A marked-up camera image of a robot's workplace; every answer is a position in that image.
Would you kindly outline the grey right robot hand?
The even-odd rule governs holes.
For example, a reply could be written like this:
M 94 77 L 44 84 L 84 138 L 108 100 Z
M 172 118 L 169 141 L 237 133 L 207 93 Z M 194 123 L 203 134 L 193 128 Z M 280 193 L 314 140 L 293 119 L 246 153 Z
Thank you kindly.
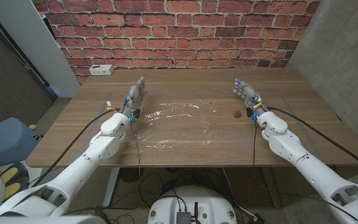
M 235 79 L 233 92 L 244 101 L 247 107 L 247 116 L 256 120 L 261 114 L 267 112 L 263 106 L 262 98 L 247 82 Z

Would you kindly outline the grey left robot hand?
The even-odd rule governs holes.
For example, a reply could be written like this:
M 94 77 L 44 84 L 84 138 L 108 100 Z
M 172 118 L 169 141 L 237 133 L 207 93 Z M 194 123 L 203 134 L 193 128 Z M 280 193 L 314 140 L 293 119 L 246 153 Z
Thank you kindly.
M 145 80 L 144 77 L 141 77 L 130 87 L 127 97 L 124 100 L 124 106 L 121 113 L 126 115 L 131 121 L 138 119 L 146 94 L 147 90 L 145 89 Z

